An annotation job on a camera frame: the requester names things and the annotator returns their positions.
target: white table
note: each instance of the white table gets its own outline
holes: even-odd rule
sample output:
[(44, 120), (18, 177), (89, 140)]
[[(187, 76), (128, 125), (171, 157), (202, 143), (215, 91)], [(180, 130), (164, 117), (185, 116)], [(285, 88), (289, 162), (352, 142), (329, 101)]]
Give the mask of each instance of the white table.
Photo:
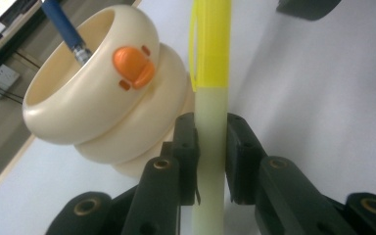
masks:
[[(186, 65), (188, 2), (139, 6)], [(376, 194), (376, 2), (346, 0), (313, 23), (276, 14), (275, 0), (233, 2), (229, 111), (321, 193), (340, 202)], [(71, 146), (35, 139), (0, 183), (0, 234), (42, 234), (78, 194), (116, 196), (136, 183)], [(188, 209), (183, 217), (190, 234)], [(258, 233), (251, 207), (227, 204), (225, 219), (226, 234)]]

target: cable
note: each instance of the cable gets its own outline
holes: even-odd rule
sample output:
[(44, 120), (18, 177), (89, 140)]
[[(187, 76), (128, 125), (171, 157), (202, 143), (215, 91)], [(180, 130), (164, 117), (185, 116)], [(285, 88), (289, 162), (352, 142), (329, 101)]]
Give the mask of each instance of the cable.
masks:
[[(14, 102), (17, 102), (18, 104), (22, 104), (22, 103), (23, 103), (22, 101), (19, 101), (19, 100), (17, 100), (17, 99), (14, 99), (13, 97), (7, 95), (6, 93), (8, 93), (8, 92), (5, 92), (5, 91), (4, 91), (3, 93), (0, 92), (0, 95), (3, 96), (3, 97), (8, 98), (8, 99), (10, 99), (10, 100), (12, 100), (12, 101), (14, 101)], [(18, 98), (21, 98), (21, 99), (24, 98), (24, 97), (22, 97), (22, 96), (15, 95), (15, 94), (12, 94), (12, 93), (8, 93), (8, 94), (13, 95), (13, 96), (18, 97)]]
[(8, 91), (2, 89), (1, 87), (0, 87), (0, 90), (1, 90), (1, 92), (4, 92), (5, 94), (10, 94), (10, 95), (13, 95), (13, 96), (15, 96), (15, 97), (18, 97), (18, 98), (24, 99), (24, 96), (20, 96), (20, 95), (17, 95), (17, 94), (14, 94), (14, 93), (8, 92)]

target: blue tube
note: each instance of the blue tube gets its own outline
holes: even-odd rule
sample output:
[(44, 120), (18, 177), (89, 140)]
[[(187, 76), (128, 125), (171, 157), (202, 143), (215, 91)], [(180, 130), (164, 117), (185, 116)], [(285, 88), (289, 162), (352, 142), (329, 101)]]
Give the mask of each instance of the blue tube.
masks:
[(64, 14), (56, 0), (43, 1), (41, 8), (45, 15), (55, 25), (71, 50), (77, 45), (84, 44), (83, 39), (75, 30), (74, 26)]

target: translucent rod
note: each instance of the translucent rod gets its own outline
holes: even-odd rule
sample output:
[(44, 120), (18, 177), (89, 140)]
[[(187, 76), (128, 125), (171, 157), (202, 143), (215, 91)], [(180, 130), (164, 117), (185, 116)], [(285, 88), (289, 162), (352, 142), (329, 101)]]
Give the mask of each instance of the translucent rod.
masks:
[[(198, 186), (201, 204), (193, 208), (193, 234), (223, 234), (224, 169), (227, 129), (231, 2), (195, 0), (197, 19), (197, 73), (193, 78), (195, 124), (201, 157)], [(194, 47), (192, 25), (190, 48)], [(191, 55), (191, 74), (194, 74)]]

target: white surface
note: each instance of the white surface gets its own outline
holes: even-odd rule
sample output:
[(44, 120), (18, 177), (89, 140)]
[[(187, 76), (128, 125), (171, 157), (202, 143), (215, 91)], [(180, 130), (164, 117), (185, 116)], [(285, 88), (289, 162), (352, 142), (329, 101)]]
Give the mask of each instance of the white surface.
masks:
[(0, 82), (5, 85), (4, 88), (12, 86), (18, 77), (20, 77), (20, 74), (16, 71), (5, 65), (0, 66)]
[[(323, 194), (340, 202), (376, 194), (376, 1), (343, 1), (313, 23), (276, 14), (276, 3), (234, 2), (229, 111)], [(185, 63), (190, 4), (140, 5)], [(135, 183), (72, 147), (36, 140), (0, 186), (0, 234), (42, 234), (79, 193), (114, 196)], [(228, 205), (225, 226), (225, 234), (257, 234), (251, 208)]]

